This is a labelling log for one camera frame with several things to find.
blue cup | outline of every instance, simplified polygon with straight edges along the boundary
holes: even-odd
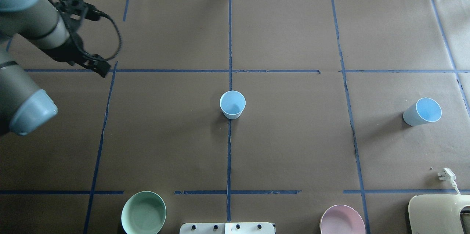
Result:
[[[428,97],[423,97],[403,113],[403,120],[410,126],[433,123],[442,116],[439,104]]]
[[[245,109],[245,97],[237,91],[228,91],[220,98],[220,109],[228,119],[237,119]]]

cable connector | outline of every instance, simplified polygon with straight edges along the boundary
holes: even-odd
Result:
[[[450,185],[456,190],[457,194],[460,194],[459,189],[457,188],[457,183],[455,182],[455,173],[452,172],[450,168],[443,168],[442,172],[438,172],[439,180],[449,181]]]

table surface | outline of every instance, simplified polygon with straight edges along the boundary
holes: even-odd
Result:
[[[345,204],[367,232],[407,233],[408,201],[470,189],[468,0],[85,0],[124,47],[99,75],[16,35],[2,47],[59,107],[26,137],[0,137],[0,232],[122,233],[139,191],[185,222],[275,222],[319,233]],[[107,20],[79,30],[106,57]],[[245,95],[239,119],[218,100]],[[441,120],[410,127],[420,97]]]

black cable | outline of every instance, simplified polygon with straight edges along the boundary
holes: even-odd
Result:
[[[69,24],[69,20],[67,19],[66,16],[64,16],[64,13],[62,11],[60,11],[59,9],[57,9],[57,7],[55,6],[54,2],[52,0],[48,0],[49,3],[52,4],[52,6],[59,12],[59,15],[61,16],[62,20],[64,21],[64,25],[65,25],[65,29],[67,29],[67,31],[69,32],[69,36],[70,36],[70,39],[72,40],[72,43],[74,44],[74,46],[80,51],[80,53],[83,55],[83,57],[86,59],[86,60],[97,60],[97,61],[110,61],[112,60],[113,58],[115,58],[119,52],[121,51],[121,48],[122,48],[122,36],[121,36],[121,32],[119,32],[119,29],[118,29],[118,25],[116,25],[116,22],[114,22],[114,20],[109,16],[107,15],[106,13],[103,13],[102,11],[99,11],[100,13],[100,16],[108,19],[109,21],[111,21],[111,23],[113,24],[114,28],[116,29],[116,33],[117,33],[117,37],[119,39],[119,45],[117,47],[117,50],[116,52],[114,52],[114,54],[109,57],[109,58],[97,58],[95,57],[94,55],[91,55],[89,54],[88,52],[84,51],[84,49],[79,46],[79,44],[77,43],[77,40],[75,39],[75,36],[74,36],[74,33],[71,31],[70,29],[70,24]]]

